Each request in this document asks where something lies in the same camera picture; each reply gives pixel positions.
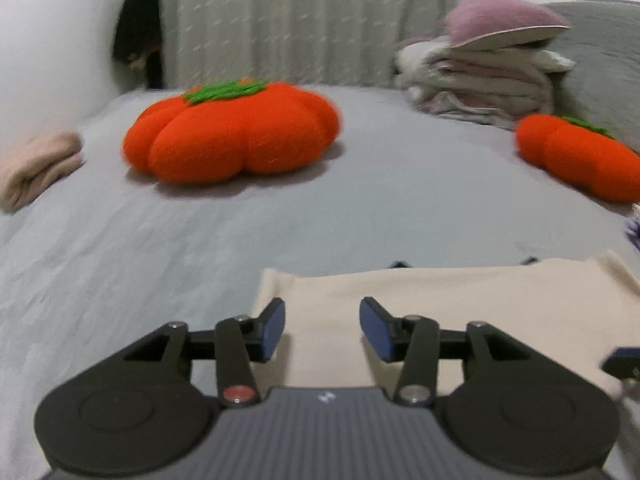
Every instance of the pink pillow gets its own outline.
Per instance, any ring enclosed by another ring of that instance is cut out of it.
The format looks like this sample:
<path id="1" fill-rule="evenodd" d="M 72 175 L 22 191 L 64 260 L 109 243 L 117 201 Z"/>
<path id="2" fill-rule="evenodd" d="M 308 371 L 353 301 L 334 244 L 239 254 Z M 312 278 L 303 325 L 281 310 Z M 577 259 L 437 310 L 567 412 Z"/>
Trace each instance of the pink pillow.
<path id="1" fill-rule="evenodd" d="M 549 40 L 571 28 L 560 14 L 522 0 L 463 0 L 445 18 L 452 48 L 493 50 Z"/>

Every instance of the orange pumpkin pillow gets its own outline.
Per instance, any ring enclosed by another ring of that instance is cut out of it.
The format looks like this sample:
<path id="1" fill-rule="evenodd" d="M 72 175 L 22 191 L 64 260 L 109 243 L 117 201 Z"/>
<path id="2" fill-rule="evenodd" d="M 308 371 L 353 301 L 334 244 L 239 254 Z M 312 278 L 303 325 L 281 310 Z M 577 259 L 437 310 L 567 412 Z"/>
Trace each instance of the orange pumpkin pillow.
<path id="1" fill-rule="evenodd" d="M 640 157 L 624 144 L 558 117 L 532 115 L 516 128 L 520 156 L 610 202 L 640 202 Z"/>
<path id="2" fill-rule="evenodd" d="M 325 98 L 283 83 L 241 81 L 157 102 L 127 132 L 125 160 L 182 184 L 228 180 L 247 170 L 282 173 L 320 158 L 340 131 Z"/>

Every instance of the stack of folded bedding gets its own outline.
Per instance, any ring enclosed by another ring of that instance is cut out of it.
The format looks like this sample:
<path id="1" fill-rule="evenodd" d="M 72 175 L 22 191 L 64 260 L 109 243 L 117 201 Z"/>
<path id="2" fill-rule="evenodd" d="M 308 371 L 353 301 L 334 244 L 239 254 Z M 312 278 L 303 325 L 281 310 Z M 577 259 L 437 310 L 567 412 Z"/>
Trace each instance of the stack of folded bedding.
<path id="1" fill-rule="evenodd" d="M 553 113 L 550 73 L 574 63 L 541 48 L 570 28 L 552 10 L 522 0 L 465 0 L 445 19 L 446 35 L 403 41 L 396 86 L 420 110 L 513 129 Z"/>

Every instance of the white logo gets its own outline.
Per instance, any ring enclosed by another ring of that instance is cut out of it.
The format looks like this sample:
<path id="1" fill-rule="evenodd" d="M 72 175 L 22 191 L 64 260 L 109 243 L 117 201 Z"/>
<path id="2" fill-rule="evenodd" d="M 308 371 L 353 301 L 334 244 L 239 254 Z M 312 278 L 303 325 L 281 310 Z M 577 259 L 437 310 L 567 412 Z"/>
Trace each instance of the white logo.
<path id="1" fill-rule="evenodd" d="M 318 395 L 318 400 L 328 404 L 329 402 L 333 402 L 336 399 L 335 394 L 333 392 L 322 392 Z"/>

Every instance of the gray curtain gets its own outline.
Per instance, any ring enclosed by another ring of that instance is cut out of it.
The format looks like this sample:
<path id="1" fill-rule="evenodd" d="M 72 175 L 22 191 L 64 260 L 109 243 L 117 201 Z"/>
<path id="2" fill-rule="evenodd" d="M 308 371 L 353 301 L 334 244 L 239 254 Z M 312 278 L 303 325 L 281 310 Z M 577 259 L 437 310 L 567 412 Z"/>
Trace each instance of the gray curtain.
<path id="1" fill-rule="evenodd" d="M 455 0 L 163 0 L 167 80 L 252 76 L 389 86 L 402 38 L 438 26 Z"/>

